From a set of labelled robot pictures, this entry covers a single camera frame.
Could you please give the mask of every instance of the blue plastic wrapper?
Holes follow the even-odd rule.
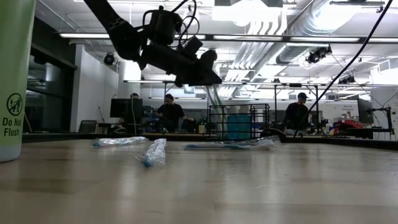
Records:
[[[184,149],[249,149],[249,150],[270,150],[275,151],[282,143],[278,136],[264,137],[247,141],[222,141],[222,142],[201,142],[184,145]]]
[[[131,138],[114,138],[114,139],[97,139],[93,146],[105,147],[105,146],[127,146],[130,144],[140,144],[147,142],[148,139],[145,137],[131,137]]]
[[[165,164],[166,141],[166,139],[157,139],[149,146],[142,159],[144,166],[163,166]]]

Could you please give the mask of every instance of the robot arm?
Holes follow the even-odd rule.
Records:
[[[186,46],[179,46],[178,51],[169,47],[182,26],[182,19],[174,13],[175,10],[169,12],[159,7],[159,10],[146,12],[145,16],[152,14],[150,23],[139,27],[142,31],[138,32],[114,11],[107,0],[84,1],[106,29],[119,56],[137,62],[141,70],[150,64],[165,70],[168,75],[174,74],[175,84],[179,87],[183,84],[198,86],[222,82],[212,69],[217,59],[214,50],[206,51],[197,59],[196,52],[203,44],[196,37],[192,37]]]

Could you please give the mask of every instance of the black wire cage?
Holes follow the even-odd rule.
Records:
[[[267,103],[209,106],[209,138],[233,141],[256,139],[263,129],[269,128],[269,123]]]

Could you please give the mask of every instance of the man in cap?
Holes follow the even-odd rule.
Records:
[[[291,103],[286,111],[285,118],[282,124],[285,127],[285,134],[294,134],[298,130],[299,134],[306,134],[308,128],[308,115],[300,125],[301,120],[308,112],[308,108],[304,105],[307,101],[307,95],[305,93],[299,93],[297,95],[297,102]]]

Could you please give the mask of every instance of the baseball cap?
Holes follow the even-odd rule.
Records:
[[[297,95],[297,98],[307,99],[308,97],[307,97],[307,95],[306,95],[305,93],[299,93],[299,94]]]

